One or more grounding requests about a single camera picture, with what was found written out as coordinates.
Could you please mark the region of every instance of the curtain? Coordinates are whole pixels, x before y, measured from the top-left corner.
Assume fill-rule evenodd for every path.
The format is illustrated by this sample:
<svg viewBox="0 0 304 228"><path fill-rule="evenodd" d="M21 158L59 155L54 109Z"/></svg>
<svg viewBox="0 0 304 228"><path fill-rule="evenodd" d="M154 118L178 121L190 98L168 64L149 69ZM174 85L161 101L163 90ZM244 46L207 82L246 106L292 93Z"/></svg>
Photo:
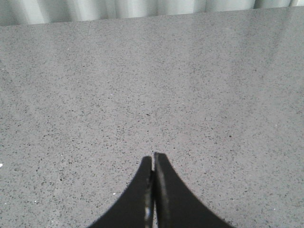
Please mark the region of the curtain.
<svg viewBox="0 0 304 228"><path fill-rule="evenodd" d="M0 0L0 25L301 6L304 0Z"/></svg>

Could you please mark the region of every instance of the black object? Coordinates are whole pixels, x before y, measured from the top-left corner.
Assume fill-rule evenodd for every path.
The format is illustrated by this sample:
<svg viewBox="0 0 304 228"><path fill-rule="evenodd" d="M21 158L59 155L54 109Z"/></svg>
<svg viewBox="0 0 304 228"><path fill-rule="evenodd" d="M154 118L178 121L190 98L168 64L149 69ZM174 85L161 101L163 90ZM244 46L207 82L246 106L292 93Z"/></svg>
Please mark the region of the black object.
<svg viewBox="0 0 304 228"><path fill-rule="evenodd" d="M159 228L232 228L186 187L167 156L144 157L128 188L89 228L152 228L154 200Z"/></svg>

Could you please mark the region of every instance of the countertop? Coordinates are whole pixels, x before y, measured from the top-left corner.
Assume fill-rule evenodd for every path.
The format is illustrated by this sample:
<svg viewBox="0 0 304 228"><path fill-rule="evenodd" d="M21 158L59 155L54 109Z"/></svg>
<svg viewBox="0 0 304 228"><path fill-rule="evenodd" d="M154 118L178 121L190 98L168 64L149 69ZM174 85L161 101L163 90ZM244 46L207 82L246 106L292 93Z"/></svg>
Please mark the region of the countertop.
<svg viewBox="0 0 304 228"><path fill-rule="evenodd" d="M166 153L237 228L304 227L304 7L0 27L0 227L84 228Z"/></svg>

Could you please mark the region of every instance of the gray speckled countertop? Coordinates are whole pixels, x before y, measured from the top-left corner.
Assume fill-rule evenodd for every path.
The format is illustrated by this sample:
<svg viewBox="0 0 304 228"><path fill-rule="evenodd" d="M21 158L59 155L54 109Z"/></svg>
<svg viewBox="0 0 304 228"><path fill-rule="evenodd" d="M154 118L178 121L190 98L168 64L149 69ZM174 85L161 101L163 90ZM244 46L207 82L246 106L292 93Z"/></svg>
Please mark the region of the gray speckled countertop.
<svg viewBox="0 0 304 228"><path fill-rule="evenodd" d="M0 227L84 228L166 153L237 228L304 227L304 7L0 27Z"/></svg>

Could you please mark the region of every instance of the white curtain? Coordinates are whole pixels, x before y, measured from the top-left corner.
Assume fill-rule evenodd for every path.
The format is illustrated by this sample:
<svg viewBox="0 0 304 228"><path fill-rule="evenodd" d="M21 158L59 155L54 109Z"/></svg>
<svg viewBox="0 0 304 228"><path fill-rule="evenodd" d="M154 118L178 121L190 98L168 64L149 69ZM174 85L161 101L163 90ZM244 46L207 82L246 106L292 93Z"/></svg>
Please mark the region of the white curtain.
<svg viewBox="0 0 304 228"><path fill-rule="evenodd" d="M301 6L304 0L0 0L0 25Z"/></svg>

